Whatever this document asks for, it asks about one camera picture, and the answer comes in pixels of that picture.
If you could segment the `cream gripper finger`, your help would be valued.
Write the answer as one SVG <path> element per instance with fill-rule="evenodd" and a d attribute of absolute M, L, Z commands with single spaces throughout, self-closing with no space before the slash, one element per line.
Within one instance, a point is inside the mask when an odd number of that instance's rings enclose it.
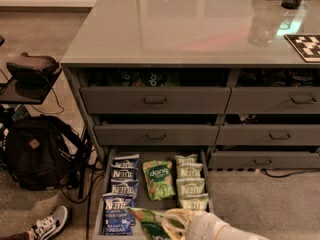
<path fill-rule="evenodd" d="M 186 240 L 187 231 L 197 213 L 187 209 L 170 209 L 163 214 L 163 229 L 171 240 Z"/>

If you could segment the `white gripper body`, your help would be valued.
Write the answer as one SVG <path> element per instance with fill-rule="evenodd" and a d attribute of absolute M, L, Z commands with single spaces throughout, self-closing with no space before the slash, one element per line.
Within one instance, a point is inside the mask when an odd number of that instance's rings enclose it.
<path fill-rule="evenodd" d="M 212 213 L 197 216 L 188 226 L 186 240 L 230 240 L 229 224 Z"/>

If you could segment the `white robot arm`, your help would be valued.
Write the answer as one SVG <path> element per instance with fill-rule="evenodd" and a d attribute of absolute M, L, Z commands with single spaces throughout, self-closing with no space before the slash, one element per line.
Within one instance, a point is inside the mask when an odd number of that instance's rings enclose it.
<path fill-rule="evenodd" d="M 172 240 L 269 240 L 236 229 L 206 211 L 170 209 L 162 215 L 161 224 Z"/>

